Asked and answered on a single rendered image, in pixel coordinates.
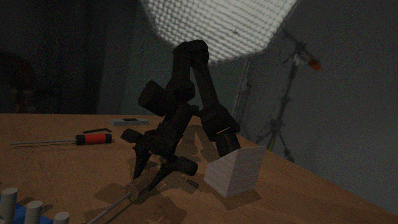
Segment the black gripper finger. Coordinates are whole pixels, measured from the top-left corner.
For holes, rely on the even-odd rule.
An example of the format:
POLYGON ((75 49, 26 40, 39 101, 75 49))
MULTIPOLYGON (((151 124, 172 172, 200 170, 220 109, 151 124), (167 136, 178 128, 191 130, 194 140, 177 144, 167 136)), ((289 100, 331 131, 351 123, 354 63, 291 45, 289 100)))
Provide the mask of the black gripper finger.
POLYGON ((164 177, 168 176, 173 171, 179 171, 179 170, 173 169, 172 167, 166 165, 165 163, 162 163, 158 173, 151 182, 148 191, 151 191, 164 177))
POLYGON ((136 167, 135 167, 135 173, 133 176, 133 180, 135 180, 141 175, 143 169, 145 168, 145 166, 151 156, 151 153, 142 152, 135 147, 133 147, 133 150, 135 150, 135 153, 136 153, 136 167))

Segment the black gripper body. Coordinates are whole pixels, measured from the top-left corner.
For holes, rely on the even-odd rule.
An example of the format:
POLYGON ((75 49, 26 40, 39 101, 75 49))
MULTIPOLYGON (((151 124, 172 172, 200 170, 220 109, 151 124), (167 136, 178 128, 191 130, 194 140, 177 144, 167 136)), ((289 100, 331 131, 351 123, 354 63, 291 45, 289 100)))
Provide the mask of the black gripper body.
MULTIPOLYGON (((180 141, 180 139, 183 137, 183 133, 184 133, 184 129, 174 125, 173 123, 163 120, 163 122, 159 123, 159 125, 163 125, 164 127, 164 131, 167 133, 171 133, 172 131, 176 132, 176 139, 178 140, 178 143, 180 141)), ((158 125, 158 126, 159 126, 158 125)), ((143 138, 143 134, 132 130, 130 128, 126 129, 123 134, 120 137, 121 139, 127 141, 128 143, 136 143, 135 148, 137 148, 138 150, 142 151, 142 152, 146 152, 148 153, 149 150, 147 150, 146 148, 142 148, 140 146, 140 143, 142 141, 143 138)), ((176 151, 176 150, 175 150, 176 151)), ((186 175, 189 176, 195 176, 197 169, 198 169, 198 165, 196 162, 183 157, 183 156, 176 156, 174 155, 175 151, 171 154, 167 154, 165 152, 161 153, 160 156, 162 156, 163 158, 167 159, 166 165, 172 167, 173 169, 177 169, 183 173, 185 173, 186 175)))

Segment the red-handled screwdriver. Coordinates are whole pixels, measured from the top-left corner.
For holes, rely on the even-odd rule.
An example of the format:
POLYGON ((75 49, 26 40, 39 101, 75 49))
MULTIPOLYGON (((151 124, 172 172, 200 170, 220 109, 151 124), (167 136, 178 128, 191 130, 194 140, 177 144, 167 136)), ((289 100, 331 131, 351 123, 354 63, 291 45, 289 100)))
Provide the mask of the red-handled screwdriver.
POLYGON ((35 143, 52 143, 52 142, 69 142, 69 141, 75 141, 76 145, 111 143, 112 142, 112 135, 111 134, 76 135, 75 139, 51 140, 51 141, 12 142, 12 143, 10 143, 10 145, 35 144, 35 143))

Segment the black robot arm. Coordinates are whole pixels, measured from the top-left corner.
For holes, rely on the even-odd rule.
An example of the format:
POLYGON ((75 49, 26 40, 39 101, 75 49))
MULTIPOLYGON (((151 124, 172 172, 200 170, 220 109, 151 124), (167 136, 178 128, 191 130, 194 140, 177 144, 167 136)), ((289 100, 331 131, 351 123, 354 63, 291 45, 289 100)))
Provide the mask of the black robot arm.
MULTIPOLYGON (((166 115, 164 120, 184 130, 193 115, 200 117, 209 141, 216 142, 220 158, 241 149, 235 134, 240 131, 240 127, 228 110, 219 103, 211 79, 207 66, 210 57, 207 44, 198 39, 185 41, 174 48, 173 55, 172 77, 166 88, 153 80, 146 83, 138 98, 138 105, 160 117, 166 115), (190 67, 193 69, 204 106, 200 111, 197 105, 187 103, 195 97, 190 67), (222 131, 228 127, 230 128, 222 131)), ((177 133, 172 131, 169 134, 164 131, 164 127, 160 124, 157 129, 145 131, 140 146, 155 155, 173 153, 178 143, 177 133)))

